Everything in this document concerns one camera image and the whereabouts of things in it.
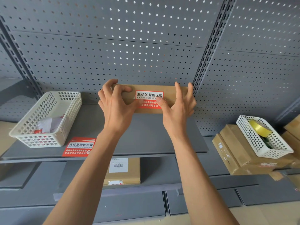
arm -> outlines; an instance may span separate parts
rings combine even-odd
[[[193,114],[197,104],[193,97],[193,86],[189,83],[188,93],[184,98],[177,82],[175,87],[174,106],[170,108],[162,98],[156,98],[156,101],[163,110],[163,124],[174,145],[191,223],[238,225],[239,223],[212,185],[186,133],[186,119]]]
[[[92,224],[99,204],[104,178],[115,147],[122,134],[129,127],[135,109],[143,103],[136,100],[125,105],[122,91],[131,91],[129,86],[117,85],[112,92],[111,79],[98,92],[99,105],[104,112],[105,124],[72,182],[58,201],[44,225]]]

yellow tape roll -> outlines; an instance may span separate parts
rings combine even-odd
[[[267,137],[273,132],[272,130],[265,127],[263,124],[259,123],[258,121],[254,120],[254,119],[251,119],[249,121],[249,124],[254,128],[254,130],[260,136]]]

basket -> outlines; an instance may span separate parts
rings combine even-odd
[[[30,148],[63,146],[81,104],[80,92],[46,92],[9,132],[9,135],[17,138]],[[63,115],[64,117],[54,133],[34,134],[39,120]]]
[[[270,149],[265,145],[254,128],[249,124],[249,121],[251,119],[260,122],[261,124],[272,130],[272,133],[267,138],[269,140],[270,146],[273,149]],[[278,159],[286,154],[294,152],[266,120],[259,117],[240,115],[236,123],[248,140],[249,144],[252,146],[257,156]]]

hand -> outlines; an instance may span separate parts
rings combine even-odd
[[[156,102],[163,110],[163,125],[166,128],[171,140],[186,137],[187,117],[194,113],[196,100],[193,97],[193,85],[188,84],[188,91],[183,97],[179,83],[175,82],[176,102],[170,108],[163,98],[156,97]]]
[[[98,104],[104,113],[104,129],[122,136],[131,123],[134,111],[144,101],[139,99],[130,105],[126,105],[121,97],[121,93],[122,91],[130,92],[132,88],[126,85],[116,85],[114,91],[112,91],[111,86],[116,83],[118,83],[117,79],[110,79],[103,85],[98,92],[100,97]]]

plastic mesh basket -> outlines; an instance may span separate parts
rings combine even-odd
[[[9,135],[30,148],[58,147],[64,145],[75,117],[82,105],[80,92],[50,91],[28,111]],[[54,133],[34,134],[39,120],[64,116]]]
[[[265,127],[272,130],[272,133],[267,137],[269,144],[273,149],[268,148],[260,136],[256,133],[254,128],[249,124],[249,121],[254,119]],[[240,115],[237,120],[237,125],[241,129],[242,133],[252,146],[256,155],[259,157],[278,159],[286,154],[293,153],[291,147],[283,140],[283,138],[273,129],[273,127],[264,119],[260,117],[244,116]]]

